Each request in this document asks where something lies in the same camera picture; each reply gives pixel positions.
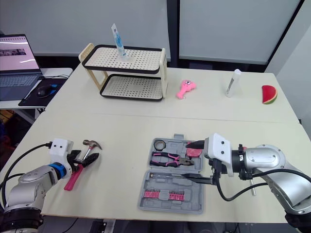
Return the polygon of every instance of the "tool box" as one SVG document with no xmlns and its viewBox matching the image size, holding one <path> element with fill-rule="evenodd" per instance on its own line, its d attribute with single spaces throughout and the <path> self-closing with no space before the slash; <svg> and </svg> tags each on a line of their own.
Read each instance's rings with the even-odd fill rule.
<svg viewBox="0 0 311 233">
<path fill-rule="evenodd" d="M 167 157 L 153 156 L 155 142 L 162 140 L 166 146 L 160 152 L 186 156 L 186 145 L 182 134 L 175 134 L 173 139 L 155 138 L 151 144 L 148 165 L 151 168 L 144 176 L 141 191 L 138 198 L 138 208 L 141 210 L 162 211 L 184 214 L 201 214 L 204 206 L 204 186 L 185 179 L 181 174 L 199 173 L 203 169 L 204 158 L 202 153 L 198 157 L 192 157 L 193 165 L 178 167 L 150 165 L 151 160 L 168 163 L 172 160 Z"/>
</svg>

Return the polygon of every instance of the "wall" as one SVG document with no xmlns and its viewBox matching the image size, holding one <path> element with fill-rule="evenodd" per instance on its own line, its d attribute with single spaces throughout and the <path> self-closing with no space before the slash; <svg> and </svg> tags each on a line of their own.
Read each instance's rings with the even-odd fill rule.
<svg viewBox="0 0 311 233">
<path fill-rule="evenodd" d="M 88 43 L 170 46 L 166 0 L 0 0 L 0 30 L 25 33 L 36 55 L 78 55 Z"/>
<path fill-rule="evenodd" d="M 298 0 L 180 0 L 182 59 L 265 65 Z"/>
<path fill-rule="evenodd" d="M 311 138 L 311 0 L 305 0 L 265 72 L 272 72 Z"/>
</svg>

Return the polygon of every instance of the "pink plush toy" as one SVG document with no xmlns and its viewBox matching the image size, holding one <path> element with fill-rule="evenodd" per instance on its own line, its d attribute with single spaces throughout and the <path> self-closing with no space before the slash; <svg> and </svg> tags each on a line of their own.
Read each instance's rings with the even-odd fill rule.
<svg viewBox="0 0 311 233">
<path fill-rule="evenodd" d="M 190 80 L 183 80 L 180 87 L 180 92 L 176 94 L 177 98 L 182 99 L 184 94 L 196 88 L 196 84 Z"/>
</svg>

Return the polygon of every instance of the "computer mouse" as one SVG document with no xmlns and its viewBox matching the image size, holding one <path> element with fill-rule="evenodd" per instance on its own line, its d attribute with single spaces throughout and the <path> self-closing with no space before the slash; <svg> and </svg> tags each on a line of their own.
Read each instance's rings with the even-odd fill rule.
<svg viewBox="0 0 311 233">
<path fill-rule="evenodd" d="M 51 94 L 53 94 L 56 91 L 57 84 L 50 84 L 46 86 L 39 87 L 37 89 L 37 96 L 39 98 L 45 98 Z"/>
</svg>

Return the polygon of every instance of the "mouse pad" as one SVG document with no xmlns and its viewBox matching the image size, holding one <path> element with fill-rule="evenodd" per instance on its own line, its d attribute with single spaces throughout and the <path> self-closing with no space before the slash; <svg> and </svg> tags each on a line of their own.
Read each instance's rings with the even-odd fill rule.
<svg viewBox="0 0 311 233">
<path fill-rule="evenodd" d="M 42 80 L 38 86 L 31 91 L 31 93 L 28 95 L 27 98 L 22 99 L 21 102 L 18 104 L 19 106 L 47 106 L 48 103 L 53 99 L 53 97 L 56 95 L 58 90 L 62 87 L 62 85 L 66 82 L 67 79 L 44 79 Z M 56 84 L 57 87 L 55 89 L 55 92 L 50 94 L 47 97 L 39 98 L 37 96 L 38 88 L 42 86 L 47 86 L 51 84 Z"/>
</svg>

